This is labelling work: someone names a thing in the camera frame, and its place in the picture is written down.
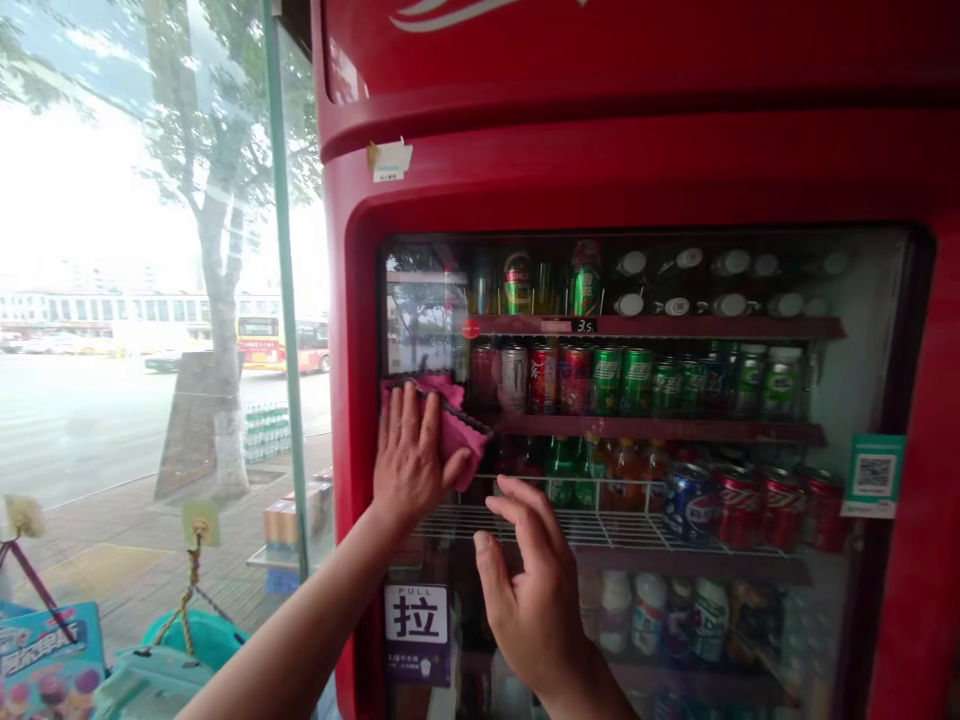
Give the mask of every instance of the can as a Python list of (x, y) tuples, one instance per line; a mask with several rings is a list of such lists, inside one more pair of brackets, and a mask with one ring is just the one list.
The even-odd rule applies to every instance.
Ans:
[(766, 354), (765, 345), (740, 346), (730, 393), (730, 414), (738, 420), (752, 420), (757, 416)]
[(763, 478), (763, 542), (784, 552), (793, 552), (800, 540), (806, 498), (797, 478), (782, 468), (766, 467)]
[(623, 349), (595, 348), (593, 369), (590, 373), (590, 397), (597, 415), (616, 415), (620, 405), (620, 368)]
[(676, 358), (659, 358), (653, 366), (653, 393), (650, 398), (653, 417), (674, 417), (680, 411), (682, 391), (683, 370)]
[(713, 536), (717, 491), (713, 478), (699, 465), (673, 463), (667, 471), (663, 524), (678, 540), (706, 545)]
[(800, 539), (823, 552), (843, 552), (847, 521), (840, 517), (843, 481), (826, 470), (803, 467), (796, 471), (807, 495), (807, 512)]
[(749, 550), (760, 531), (760, 483), (736, 465), (715, 465), (711, 470), (720, 486), (717, 539), (736, 550)]
[(683, 371), (683, 388), (680, 391), (680, 415), (697, 417), (707, 386), (707, 369), (698, 360), (688, 360), (680, 365)]
[(580, 240), (574, 248), (570, 293), (571, 315), (600, 314), (603, 286), (600, 281), (600, 246), (596, 240)]
[(582, 345), (560, 346), (560, 412), (586, 415), (590, 407), (590, 362), (593, 354)]
[(623, 352), (623, 381), (620, 384), (620, 414), (644, 417), (650, 413), (650, 389), (653, 386), (651, 350), (627, 348)]
[(475, 407), (497, 407), (500, 384), (500, 352), (490, 343), (474, 345), (470, 351), (470, 399)]
[(553, 415), (557, 406), (557, 358), (559, 353), (547, 344), (530, 350), (530, 412)]
[(508, 415), (527, 411), (527, 349), (510, 343), (500, 351), (500, 385), (497, 397), (500, 409)]
[(503, 263), (503, 314), (530, 312), (530, 255), (519, 250)]

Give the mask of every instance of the red refrigerator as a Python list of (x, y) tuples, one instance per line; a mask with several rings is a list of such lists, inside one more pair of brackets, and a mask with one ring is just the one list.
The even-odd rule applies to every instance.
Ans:
[[(371, 500), (383, 378), (450, 375), (494, 433), (348, 643), (343, 716), (543, 716), (472, 564), (480, 528), (515, 550), (482, 507), (503, 470), (554, 501), (644, 717), (942, 717), (960, 6), (312, 9), (339, 536)], [(856, 456), (867, 495), (901, 471), (895, 519), (837, 521), (870, 434), (906, 438), (903, 462)], [(432, 658), (387, 627), (384, 594), (418, 585), (448, 610)]]

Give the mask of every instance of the sprite can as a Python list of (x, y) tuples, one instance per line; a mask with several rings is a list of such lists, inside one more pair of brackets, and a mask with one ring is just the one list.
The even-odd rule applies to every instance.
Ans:
[(622, 366), (622, 348), (605, 347), (596, 348), (593, 351), (590, 395), (593, 398), (593, 411), (597, 415), (617, 414), (620, 406), (620, 368)]
[(670, 418), (680, 410), (680, 393), (683, 391), (683, 370), (672, 357), (662, 357), (653, 367), (653, 417)]
[(703, 402), (703, 393), (707, 386), (707, 368), (696, 360), (688, 360), (681, 366), (683, 370), (683, 390), (680, 391), (680, 415), (697, 417)]
[(621, 415), (643, 417), (650, 413), (653, 358), (653, 353), (643, 348), (628, 348), (624, 351), (623, 382), (620, 386)]

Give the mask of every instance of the coca-cola can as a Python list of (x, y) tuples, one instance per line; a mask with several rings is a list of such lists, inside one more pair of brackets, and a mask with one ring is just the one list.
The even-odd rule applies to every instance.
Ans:
[(560, 346), (560, 412), (564, 415), (586, 415), (590, 407), (589, 348), (579, 345)]
[(763, 542), (784, 552), (797, 549), (806, 496), (800, 482), (782, 468), (761, 468), (763, 479)]
[(497, 399), (507, 415), (523, 415), (527, 411), (527, 349), (520, 343), (509, 343), (500, 350), (500, 386)]
[(711, 471), (720, 486), (717, 539), (728, 547), (749, 550), (760, 532), (760, 483), (737, 465), (714, 465)]
[(840, 517), (843, 481), (826, 470), (804, 467), (797, 477), (807, 493), (807, 513), (800, 539), (823, 552), (843, 552), (847, 522)]
[(530, 412), (553, 415), (557, 406), (556, 348), (534, 345), (530, 350)]
[(474, 407), (495, 409), (499, 384), (499, 351), (490, 343), (474, 345), (470, 351), (470, 399)]

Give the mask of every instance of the red can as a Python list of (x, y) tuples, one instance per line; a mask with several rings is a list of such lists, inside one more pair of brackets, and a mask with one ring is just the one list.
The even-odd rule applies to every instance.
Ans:
[(578, 345), (560, 346), (560, 412), (586, 415), (590, 407), (592, 354)]
[(470, 351), (470, 399), (483, 410), (497, 407), (500, 384), (500, 353), (490, 343), (474, 345)]
[(530, 350), (530, 390), (533, 415), (553, 415), (557, 407), (557, 349), (534, 345)]
[(833, 473), (800, 468), (797, 476), (807, 493), (807, 514), (800, 539), (823, 552), (843, 552), (847, 522), (840, 517), (843, 482)]
[(796, 477), (781, 468), (763, 468), (763, 542), (793, 552), (800, 541), (806, 496)]
[(720, 486), (717, 539), (737, 550), (749, 550), (757, 544), (760, 531), (760, 483), (736, 465), (714, 465), (711, 470)]

